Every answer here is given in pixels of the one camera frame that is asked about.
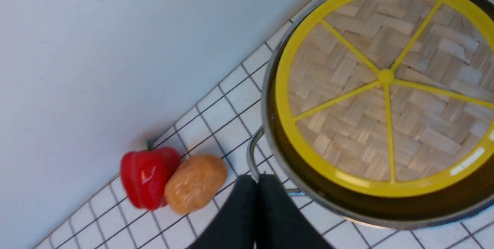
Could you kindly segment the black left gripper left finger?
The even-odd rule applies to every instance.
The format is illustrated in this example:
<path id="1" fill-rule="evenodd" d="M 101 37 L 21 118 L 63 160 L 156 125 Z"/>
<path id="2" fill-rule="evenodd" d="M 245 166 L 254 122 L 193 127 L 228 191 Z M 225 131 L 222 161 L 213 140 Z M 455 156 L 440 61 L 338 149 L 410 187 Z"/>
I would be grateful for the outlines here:
<path id="1" fill-rule="evenodd" d="M 257 184 L 249 175 L 238 177 L 218 214 L 189 249 L 252 249 Z"/>

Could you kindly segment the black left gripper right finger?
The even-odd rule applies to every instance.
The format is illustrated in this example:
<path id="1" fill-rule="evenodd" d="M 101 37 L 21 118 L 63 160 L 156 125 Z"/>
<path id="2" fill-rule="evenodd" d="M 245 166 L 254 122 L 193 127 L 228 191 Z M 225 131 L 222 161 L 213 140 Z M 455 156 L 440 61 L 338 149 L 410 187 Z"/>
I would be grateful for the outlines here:
<path id="1" fill-rule="evenodd" d="M 301 214 L 274 175 L 259 177 L 256 204 L 258 249 L 333 248 Z"/>

